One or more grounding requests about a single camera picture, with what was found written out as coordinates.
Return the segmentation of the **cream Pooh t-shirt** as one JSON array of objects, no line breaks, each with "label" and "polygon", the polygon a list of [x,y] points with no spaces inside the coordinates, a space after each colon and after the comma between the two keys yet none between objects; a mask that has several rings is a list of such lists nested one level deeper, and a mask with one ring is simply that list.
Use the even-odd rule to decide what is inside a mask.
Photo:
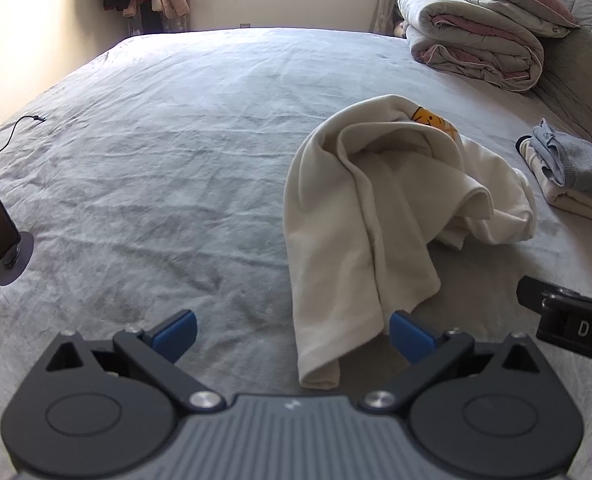
[{"label": "cream Pooh t-shirt", "polygon": [[529,240],[524,174],[402,96],[378,96],[322,122],[298,148],[284,192],[298,379],[340,382],[339,361],[438,293],[428,245]]}]

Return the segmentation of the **folded grey pink duvet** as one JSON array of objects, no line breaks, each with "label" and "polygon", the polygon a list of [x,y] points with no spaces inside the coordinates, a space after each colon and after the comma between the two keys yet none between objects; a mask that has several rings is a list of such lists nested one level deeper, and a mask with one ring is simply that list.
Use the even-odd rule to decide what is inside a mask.
[{"label": "folded grey pink duvet", "polygon": [[397,0],[412,58],[433,70],[525,92],[541,76],[540,41],[507,16],[467,0]]}]

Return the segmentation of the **folded black garment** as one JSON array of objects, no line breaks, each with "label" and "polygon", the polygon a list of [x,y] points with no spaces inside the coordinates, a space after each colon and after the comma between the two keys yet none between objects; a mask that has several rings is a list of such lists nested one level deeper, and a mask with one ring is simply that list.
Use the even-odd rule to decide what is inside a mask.
[{"label": "folded black garment", "polygon": [[524,148],[523,145],[525,142],[529,142],[531,139],[531,136],[521,136],[520,138],[518,138],[514,144],[515,149],[517,151],[518,154],[520,154],[520,156],[524,155]]}]

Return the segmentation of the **folded cream garment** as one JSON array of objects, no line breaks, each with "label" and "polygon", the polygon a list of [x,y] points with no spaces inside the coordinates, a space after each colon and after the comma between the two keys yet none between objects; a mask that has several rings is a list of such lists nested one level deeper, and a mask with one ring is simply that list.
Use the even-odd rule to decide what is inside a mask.
[{"label": "folded cream garment", "polygon": [[522,159],[534,174],[546,202],[551,207],[592,220],[592,198],[581,192],[557,185],[544,174],[546,165],[531,146],[531,142],[525,142],[523,148]]}]

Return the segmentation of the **folded grey sweater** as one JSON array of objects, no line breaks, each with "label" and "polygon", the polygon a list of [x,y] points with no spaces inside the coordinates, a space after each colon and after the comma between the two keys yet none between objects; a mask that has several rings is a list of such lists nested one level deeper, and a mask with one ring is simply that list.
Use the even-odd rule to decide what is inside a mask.
[{"label": "folded grey sweater", "polygon": [[532,128],[530,140],[548,178],[592,198],[592,143],[554,128],[544,118]]}]

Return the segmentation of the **grey bed sheet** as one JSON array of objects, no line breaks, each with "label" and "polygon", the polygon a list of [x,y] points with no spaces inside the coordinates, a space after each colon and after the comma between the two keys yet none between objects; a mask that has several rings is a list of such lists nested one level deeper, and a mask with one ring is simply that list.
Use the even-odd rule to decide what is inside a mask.
[{"label": "grey bed sheet", "polygon": [[[38,96],[0,155],[0,195],[36,238],[14,284],[0,287],[0,419],[5,405],[61,330],[110,339],[180,309],[198,317],[197,344],[180,366],[229,398],[235,393],[316,394],[299,388],[292,294],[282,230],[284,184],[306,136],[351,104],[396,94],[445,117],[468,138],[525,171],[538,223],[528,242],[500,247],[469,237],[460,252],[431,244],[440,292],[414,312],[441,330],[479,340],[535,335],[538,316],[519,306],[524,275],[592,296],[592,222],[557,212],[515,151],[541,118],[573,132],[533,94],[442,74],[415,62],[404,40],[358,32],[232,29],[131,38]],[[387,478],[394,436],[359,446],[347,463],[314,453],[349,451],[342,436],[290,436],[294,416],[263,413],[281,434],[247,453],[211,447],[182,458],[180,474],[211,466],[229,478]],[[0,437],[0,479],[15,476]]]}]

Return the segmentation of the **round phone stand base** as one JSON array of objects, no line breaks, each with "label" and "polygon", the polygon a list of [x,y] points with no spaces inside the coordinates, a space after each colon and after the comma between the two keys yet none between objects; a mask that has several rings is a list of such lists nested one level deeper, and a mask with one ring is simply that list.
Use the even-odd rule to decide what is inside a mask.
[{"label": "round phone stand base", "polygon": [[26,270],[34,252],[34,237],[31,233],[20,232],[20,241],[0,261],[0,286],[15,282]]}]

